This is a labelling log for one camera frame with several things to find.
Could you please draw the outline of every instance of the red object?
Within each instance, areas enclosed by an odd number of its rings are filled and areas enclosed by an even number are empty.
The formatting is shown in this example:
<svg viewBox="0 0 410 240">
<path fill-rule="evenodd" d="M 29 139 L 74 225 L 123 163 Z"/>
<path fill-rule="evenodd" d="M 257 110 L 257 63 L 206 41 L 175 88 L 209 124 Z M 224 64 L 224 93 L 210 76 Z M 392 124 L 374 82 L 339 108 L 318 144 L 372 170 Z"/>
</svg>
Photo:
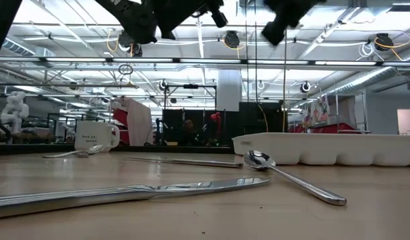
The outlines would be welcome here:
<svg viewBox="0 0 410 240">
<path fill-rule="evenodd" d="M 212 120 L 218 122 L 218 136 L 221 134 L 221 114 L 219 112 L 211 115 Z"/>
<path fill-rule="evenodd" d="M 346 123 L 340 123 L 339 124 L 339 130 L 356 130 L 352 128 L 350 125 Z M 337 125 L 332 124 L 332 125 L 326 125 L 322 127 L 316 127 L 311 129 L 312 133 L 338 133 L 337 130 Z M 341 133 L 346 133 L 346 134 L 360 134 L 360 133 L 355 133 L 355 132 L 341 132 Z"/>
<path fill-rule="evenodd" d="M 354 128 L 352 128 L 350 125 L 346 124 L 346 123 L 340 123 L 339 124 L 339 130 L 356 130 Z M 305 129 L 302 126 L 302 124 L 297 124 L 295 126 L 295 131 L 293 130 L 293 127 L 290 127 L 288 129 L 288 133 L 305 133 Z M 326 126 L 322 126 L 322 127 L 314 127 L 311 129 L 311 133 L 338 133 L 337 130 L 337 125 L 336 124 L 332 124 L 332 125 L 326 125 Z M 340 133 L 346 133 L 346 134 L 360 134 L 360 133 L 356 133 L 356 132 L 340 132 Z"/>
<path fill-rule="evenodd" d="M 116 109 L 113 112 L 113 118 L 127 127 L 127 112 L 122 109 Z"/>
<path fill-rule="evenodd" d="M 127 131 L 127 112 L 122 109 L 113 111 L 113 118 L 118 120 L 125 127 L 117 126 L 120 129 L 120 141 L 129 145 L 129 132 Z"/>
</svg>

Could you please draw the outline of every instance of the silver spoon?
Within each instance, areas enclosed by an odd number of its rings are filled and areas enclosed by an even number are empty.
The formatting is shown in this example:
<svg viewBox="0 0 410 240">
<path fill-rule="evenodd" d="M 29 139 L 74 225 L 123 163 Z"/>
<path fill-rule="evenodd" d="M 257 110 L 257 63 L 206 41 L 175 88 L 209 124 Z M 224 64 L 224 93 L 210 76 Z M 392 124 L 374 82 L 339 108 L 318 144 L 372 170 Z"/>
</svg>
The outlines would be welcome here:
<svg viewBox="0 0 410 240">
<path fill-rule="evenodd" d="M 56 154 L 56 155 L 44 155 L 43 157 L 44 158 L 58 158 L 58 157 L 64 157 L 64 156 L 67 156 L 67 155 L 70 155 L 70 154 L 75 154 L 75 153 L 82 153 L 82 154 L 92 155 L 92 154 L 99 153 L 103 149 L 104 149 L 104 146 L 96 145 L 96 146 L 88 148 L 87 150 L 71 151 L 71 152 L 68 152 L 68 153 L 61 153 L 61 154 Z"/>
<path fill-rule="evenodd" d="M 292 180 L 293 182 L 298 184 L 298 186 L 306 190 L 308 193 L 311 193 L 315 197 L 318 197 L 319 199 L 329 204 L 337 205 L 337 206 L 344 206 L 347 204 L 346 198 L 338 196 L 337 194 L 334 194 L 328 190 L 324 190 L 320 187 L 316 187 L 311 183 L 308 183 L 302 179 L 294 177 L 276 168 L 276 162 L 272 160 L 272 158 L 270 158 L 270 156 L 268 156 L 265 153 L 262 153 L 259 151 L 248 151 L 243 156 L 243 162 L 245 162 L 246 165 L 252 167 L 253 169 L 256 169 L 259 171 L 266 171 L 268 169 L 272 169 L 282 174 L 284 177 Z"/>
</svg>

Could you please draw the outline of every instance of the white mug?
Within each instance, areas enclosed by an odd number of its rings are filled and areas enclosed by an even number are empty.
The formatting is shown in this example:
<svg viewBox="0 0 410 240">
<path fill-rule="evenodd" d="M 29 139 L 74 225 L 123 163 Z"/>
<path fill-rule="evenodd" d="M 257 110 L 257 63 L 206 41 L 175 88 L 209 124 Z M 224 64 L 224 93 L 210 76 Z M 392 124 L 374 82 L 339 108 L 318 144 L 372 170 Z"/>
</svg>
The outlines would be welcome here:
<svg viewBox="0 0 410 240">
<path fill-rule="evenodd" d="M 96 121 L 79 121 L 76 128 L 76 150 L 88 150 L 96 145 L 104 146 L 102 152 L 117 147 L 120 142 L 120 130 L 110 123 Z"/>
</svg>

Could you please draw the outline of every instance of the silverware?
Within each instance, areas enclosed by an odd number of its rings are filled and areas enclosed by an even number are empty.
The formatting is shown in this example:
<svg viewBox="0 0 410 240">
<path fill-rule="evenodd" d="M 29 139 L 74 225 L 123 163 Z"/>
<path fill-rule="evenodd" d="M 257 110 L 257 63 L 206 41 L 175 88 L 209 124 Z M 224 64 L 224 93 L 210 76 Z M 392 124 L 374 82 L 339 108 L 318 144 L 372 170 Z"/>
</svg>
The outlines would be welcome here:
<svg viewBox="0 0 410 240">
<path fill-rule="evenodd" d="M 259 152 L 259 151 L 248 151 L 247 153 L 244 154 L 243 156 L 243 162 L 245 162 L 246 165 L 252 167 L 253 169 L 256 170 L 268 170 L 272 169 L 280 174 L 282 174 L 284 177 L 292 180 L 294 183 L 298 184 L 301 188 L 306 190 L 308 193 L 311 193 L 315 197 L 318 197 L 319 199 L 332 204 L 332 205 L 337 205 L 337 206 L 344 206 L 347 204 L 347 200 L 344 197 L 341 197 L 335 193 L 332 193 L 328 190 L 322 189 L 320 187 L 314 186 L 311 183 L 308 183 L 302 179 L 299 179 L 297 177 L 294 177 L 278 168 L 276 168 L 276 162 L 270 158 L 265 153 Z"/>
<path fill-rule="evenodd" d="M 32 193 L 0 197 L 0 217 L 38 213 L 71 207 L 116 203 L 121 201 L 146 200 L 160 195 L 186 196 L 217 193 L 258 187 L 270 179 L 240 178 L 222 181 L 183 183 L 150 187 L 130 185 L 82 191 L 60 191 L 54 193 Z"/>
<path fill-rule="evenodd" d="M 127 157 L 126 160 L 130 161 L 146 161 L 153 163 L 174 163 L 174 164 L 187 164 L 187 165 L 200 165 L 210 167 L 232 167 L 242 168 L 243 163 L 230 163 L 222 161 L 202 161 L 202 160 L 188 160 L 188 159 L 148 159 L 142 157 Z"/>
<path fill-rule="evenodd" d="M 103 149 L 104 149 L 104 146 L 96 145 L 96 146 L 90 147 L 89 149 L 87 149 L 85 151 L 84 150 L 78 150 L 78 151 L 71 151 L 71 152 L 68 152 L 68 153 L 61 153 L 61 154 L 56 154 L 56 155 L 44 155 L 43 157 L 44 158 L 58 158 L 58 157 L 64 157 L 64 156 L 67 156 L 67 155 L 70 155 L 70 154 L 75 154 L 75 153 L 80 153 L 81 154 L 80 157 L 84 157 L 85 154 L 88 154 L 88 155 L 96 154 L 96 153 L 99 153 L 100 151 L 102 151 Z"/>
</svg>

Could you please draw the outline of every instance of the white column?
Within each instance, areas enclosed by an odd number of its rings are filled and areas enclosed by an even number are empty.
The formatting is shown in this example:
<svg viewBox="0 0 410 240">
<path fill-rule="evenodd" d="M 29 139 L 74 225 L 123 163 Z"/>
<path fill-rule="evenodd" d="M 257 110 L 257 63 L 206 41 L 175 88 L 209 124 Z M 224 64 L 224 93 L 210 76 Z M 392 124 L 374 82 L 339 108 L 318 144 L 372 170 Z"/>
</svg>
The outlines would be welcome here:
<svg viewBox="0 0 410 240">
<path fill-rule="evenodd" d="M 242 100 L 240 70 L 219 70 L 217 82 L 217 110 L 239 111 Z"/>
</svg>

